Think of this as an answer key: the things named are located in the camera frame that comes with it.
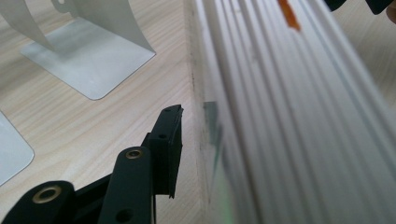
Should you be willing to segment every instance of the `screw hole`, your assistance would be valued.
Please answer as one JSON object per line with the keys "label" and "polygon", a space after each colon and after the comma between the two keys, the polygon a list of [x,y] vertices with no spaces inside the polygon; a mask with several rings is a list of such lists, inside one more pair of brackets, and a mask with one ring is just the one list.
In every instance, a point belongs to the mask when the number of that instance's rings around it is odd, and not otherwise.
{"label": "screw hole", "polygon": [[116,220],[119,223],[129,222],[132,219],[132,209],[124,209],[117,213]]}
{"label": "screw hole", "polygon": [[62,189],[55,185],[43,188],[33,196],[34,203],[49,203],[56,199],[62,192]]}

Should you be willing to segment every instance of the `metal grommet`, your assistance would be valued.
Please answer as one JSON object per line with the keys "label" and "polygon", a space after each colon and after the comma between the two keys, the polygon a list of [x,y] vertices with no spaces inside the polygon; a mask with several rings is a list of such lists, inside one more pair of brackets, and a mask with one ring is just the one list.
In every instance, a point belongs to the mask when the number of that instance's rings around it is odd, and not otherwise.
{"label": "metal grommet", "polygon": [[33,196],[34,203],[48,203],[56,199],[62,192],[61,187],[54,185],[43,188]]}
{"label": "metal grommet", "polygon": [[132,160],[132,159],[137,159],[140,158],[141,156],[143,156],[143,151],[140,149],[132,149],[129,150],[126,154],[125,154],[126,158]]}

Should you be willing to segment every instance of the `light wood grain surface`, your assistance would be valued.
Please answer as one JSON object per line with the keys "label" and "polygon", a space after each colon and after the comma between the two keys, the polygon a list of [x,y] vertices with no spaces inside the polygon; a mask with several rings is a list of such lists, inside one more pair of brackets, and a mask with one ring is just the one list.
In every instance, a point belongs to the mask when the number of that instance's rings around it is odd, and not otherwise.
{"label": "light wood grain surface", "polygon": [[[27,2],[44,33],[71,20],[56,12],[49,0]],[[158,220],[200,223],[184,4],[130,3],[157,55],[99,101],[87,99],[20,55],[29,40],[0,19],[0,109],[35,151],[33,162],[0,187],[0,219],[38,184],[67,180],[79,189],[109,174],[118,153],[140,146],[163,108],[182,104],[184,147],[176,198],[158,197]]]}

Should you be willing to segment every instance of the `white metal bookend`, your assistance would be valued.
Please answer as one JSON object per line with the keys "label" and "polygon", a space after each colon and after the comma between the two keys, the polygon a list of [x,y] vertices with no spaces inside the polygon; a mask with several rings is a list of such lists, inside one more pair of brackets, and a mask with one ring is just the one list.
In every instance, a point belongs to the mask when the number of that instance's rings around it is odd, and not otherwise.
{"label": "white metal bookend", "polygon": [[25,168],[34,152],[0,112],[0,186]]}
{"label": "white metal bookend", "polygon": [[24,0],[0,0],[0,14],[35,41],[23,55],[88,98],[103,98],[155,55],[127,0],[51,1],[75,19],[47,35]]}

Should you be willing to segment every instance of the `black plastic part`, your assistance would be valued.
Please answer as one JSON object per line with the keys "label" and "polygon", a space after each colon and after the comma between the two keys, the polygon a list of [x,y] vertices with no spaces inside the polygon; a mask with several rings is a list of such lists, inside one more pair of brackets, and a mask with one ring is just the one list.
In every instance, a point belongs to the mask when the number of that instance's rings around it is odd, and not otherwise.
{"label": "black plastic part", "polygon": [[[50,181],[24,194],[8,212],[3,223],[152,223],[155,217],[155,195],[175,197],[181,155],[181,105],[165,108],[148,133],[142,147],[122,151],[114,173],[74,191],[65,181]],[[143,156],[127,158],[125,153],[140,149]],[[42,189],[44,199],[60,194],[46,203],[34,203]]]}
{"label": "black plastic part", "polygon": [[73,223],[97,223],[111,175],[107,175],[76,191],[78,210]]}
{"label": "black plastic part", "polygon": [[[54,195],[56,197],[46,202],[46,199]],[[25,193],[7,214],[3,223],[70,223],[76,212],[74,201],[75,192],[72,184],[66,181],[50,181]]]}
{"label": "black plastic part", "polygon": [[146,147],[130,147],[117,157],[98,223],[151,223],[151,155]]}
{"label": "black plastic part", "polygon": [[153,160],[154,194],[165,194],[175,198],[178,166],[182,149],[181,105],[165,108],[143,142],[151,150]]}

